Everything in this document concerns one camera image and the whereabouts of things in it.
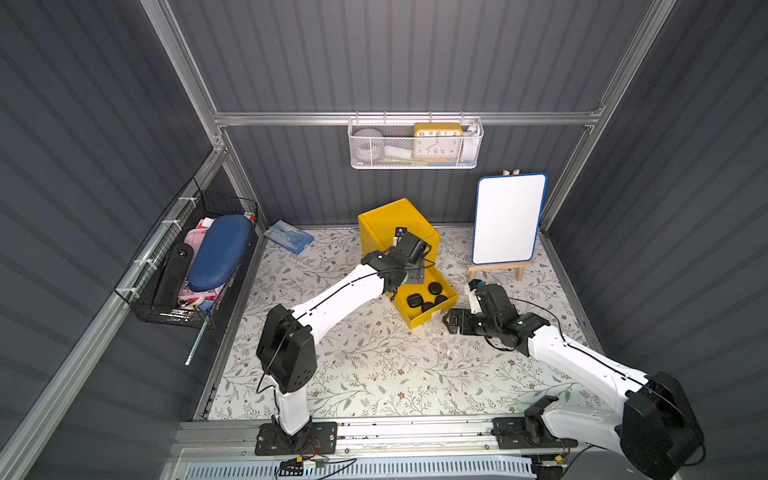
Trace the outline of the black oval earphone case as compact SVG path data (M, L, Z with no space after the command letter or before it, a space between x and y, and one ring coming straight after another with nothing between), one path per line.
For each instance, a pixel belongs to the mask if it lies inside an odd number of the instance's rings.
M440 294L442 293L442 291L443 291L443 287L442 287L442 285L441 285L439 282L431 282L431 283L428 285L428 291L429 291L429 292L430 292L432 295L435 295L435 296L437 296L437 295L440 295Z

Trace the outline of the black square earphone case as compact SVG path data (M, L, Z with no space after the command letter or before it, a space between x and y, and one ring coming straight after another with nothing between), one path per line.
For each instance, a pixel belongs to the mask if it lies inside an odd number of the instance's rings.
M421 294L415 293L406 297L406 304L409 308L420 308L424 304L424 300Z

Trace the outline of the yellow drawer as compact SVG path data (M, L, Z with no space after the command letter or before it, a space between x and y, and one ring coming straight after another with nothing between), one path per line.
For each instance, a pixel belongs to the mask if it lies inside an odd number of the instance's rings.
M393 296L393 302L408 328L415 329L455 307L458 298L440 271L429 267L422 284L403 285Z

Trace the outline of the yellow drawer cabinet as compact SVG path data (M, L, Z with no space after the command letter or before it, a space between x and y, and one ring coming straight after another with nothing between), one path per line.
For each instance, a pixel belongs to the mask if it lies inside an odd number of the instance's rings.
M408 199L403 198L360 214L358 223L363 253L361 263L374 269L385 281L388 291L402 286L395 284L394 262L387 257L396 227L406 227L432 246L426 256L426 269L435 267L440 234Z

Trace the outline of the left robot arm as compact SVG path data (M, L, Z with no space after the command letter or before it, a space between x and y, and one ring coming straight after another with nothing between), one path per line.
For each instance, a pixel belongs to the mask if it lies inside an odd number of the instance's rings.
M277 304L267 313L256 354L262 366L258 387L271 388L281 433L294 437L311 422L306 385L317 370L316 346L358 307L384 295L395 296L434 265L432 246L404 227L395 229L395 244L365 254L339 282L314 298L293 306Z

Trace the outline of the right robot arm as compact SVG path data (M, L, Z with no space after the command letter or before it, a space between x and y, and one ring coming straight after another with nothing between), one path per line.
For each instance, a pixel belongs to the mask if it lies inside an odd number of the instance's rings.
M481 337L498 350L544 362L607 406L571 406L546 394L524 411L519 430L497 428L500 447L519 437L533 447L583 442L622 455L650 479L670 479L706 459L705 434L676 378L649 375L576 343L554 316L541 317L541 307L519 312L498 284L472 280L465 292L469 308L452 308L443 317L449 333Z

